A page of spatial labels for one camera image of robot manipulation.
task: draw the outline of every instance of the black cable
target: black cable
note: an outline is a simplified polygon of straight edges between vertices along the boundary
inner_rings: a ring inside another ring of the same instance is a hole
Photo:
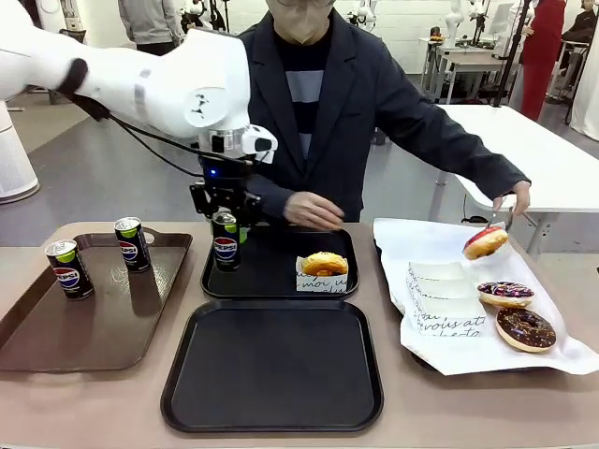
[[[178,169],[179,171],[181,171],[182,173],[185,173],[186,175],[189,176],[193,176],[194,178],[204,178],[203,174],[199,174],[199,173],[193,173],[191,171],[186,170],[183,167],[179,167],[177,164],[170,162],[166,157],[164,157],[162,154],[159,154],[157,152],[155,152],[154,150],[152,150],[152,148],[150,148],[150,146],[144,142],[143,140],[141,140],[140,137],[136,136],[133,131],[131,131],[126,124],[123,124],[121,121],[115,121],[119,126],[121,126],[126,132],[127,134],[129,134],[132,138],[134,138],[137,142],[139,142],[146,150],[148,150],[149,152],[151,152],[154,156],[156,156],[158,159],[162,160],[163,162],[166,162],[167,164],[169,164],[171,167]]]
[[[150,133],[148,131],[144,131],[143,129],[137,128],[136,126],[134,126],[131,123],[127,123],[127,122],[122,121],[121,119],[116,118],[111,113],[109,114],[109,117],[113,121],[115,121],[117,124],[119,124],[121,127],[133,130],[137,133],[142,134],[143,136],[145,136],[147,138],[153,138],[154,140],[159,140],[161,142],[167,143],[168,145],[172,145],[173,147],[179,148],[179,149],[183,150],[184,152],[190,152],[190,153],[196,154],[198,156],[207,156],[207,157],[211,157],[212,159],[219,159],[221,161],[235,162],[238,164],[245,165],[245,162],[240,159],[233,159],[231,157],[226,157],[226,156],[223,156],[222,154],[218,154],[216,152],[203,152],[201,150],[194,150],[193,148],[186,147],[185,145],[182,145],[181,143],[170,140],[169,138],[163,138],[161,136],[157,136],[156,134]]]
[[[167,143],[169,145],[172,145],[173,147],[177,147],[181,150],[183,150],[184,152],[190,152],[192,154],[197,154],[199,156],[201,155],[208,155],[205,152],[201,152],[200,150],[194,150],[193,148],[189,148],[186,147],[185,145],[182,145],[181,143],[175,142],[173,140],[170,140],[169,138],[163,138],[161,136],[157,136],[156,134],[150,133],[148,131],[144,131],[141,128],[137,128],[136,126],[134,126],[131,123],[127,123],[127,122],[123,122],[121,119],[116,118],[114,115],[110,114],[110,118],[115,121],[117,124],[119,124],[122,128],[127,128],[127,129],[131,129],[137,133],[142,134],[143,136],[147,137],[147,138],[153,138],[154,140],[160,140],[161,142]]]

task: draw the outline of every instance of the can lid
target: can lid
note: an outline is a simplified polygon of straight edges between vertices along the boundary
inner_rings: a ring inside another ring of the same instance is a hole
[[[57,257],[65,255],[77,248],[75,240],[58,240],[46,247],[46,255]]]
[[[137,217],[124,217],[114,222],[114,229],[117,231],[130,231],[141,225],[141,220]]]
[[[235,216],[229,212],[218,212],[212,217],[212,219],[219,225],[234,225],[237,222]]]

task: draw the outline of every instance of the man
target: man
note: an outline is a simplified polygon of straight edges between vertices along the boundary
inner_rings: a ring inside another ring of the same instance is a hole
[[[248,188],[271,217],[316,229],[359,221],[374,128],[408,152],[476,183],[489,198],[530,182],[425,98],[385,44],[345,22],[335,0],[267,0],[270,13],[241,35],[252,82],[250,118],[279,139]],[[398,195],[413,195],[398,192]]]
[[[577,15],[572,28],[563,33],[563,40],[591,42],[597,24],[597,14],[593,10],[594,4],[593,0],[582,0],[580,7],[584,11]]]
[[[172,0],[118,0],[121,20],[129,40],[139,51],[163,56],[181,41]]]

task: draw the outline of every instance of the black tray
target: black tray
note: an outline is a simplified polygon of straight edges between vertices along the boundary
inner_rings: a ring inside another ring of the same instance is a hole
[[[218,300],[190,317],[161,399],[181,432],[348,432],[383,408],[368,323],[339,300]]]
[[[326,251],[347,259],[349,273],[345,293],[310,293],[296,290],[296,259]],[[257,226],[241,246],[241,266],[224,273],[214,265],[213,251],[202,274],[204,291],[218,298],[264,299],[270,297],[321,297],[330,299],[353,293],[359,284],[358,263],[350,235],[318,232],[301,227]]]

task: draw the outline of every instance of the glazed donut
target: glazed donut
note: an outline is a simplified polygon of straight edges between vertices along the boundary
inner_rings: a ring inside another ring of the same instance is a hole
[[[508,239],[507,233],[501,227],[491,226],[469,239],[463,253],[467,259],[476,260],[495,253]]]
[[[526,353],[542,353],[555,344],[555,330],[542,316],[526,309],[501,309],[497,331],[505,341]]]
[[[310,276],[347,274],[347,261],[335,253],[316,253],[303,260],[302,270]]]
[[[485,282],[478,285],[480,300],[499,307],[524,309],[533,302],[534,292],[515,282]]]

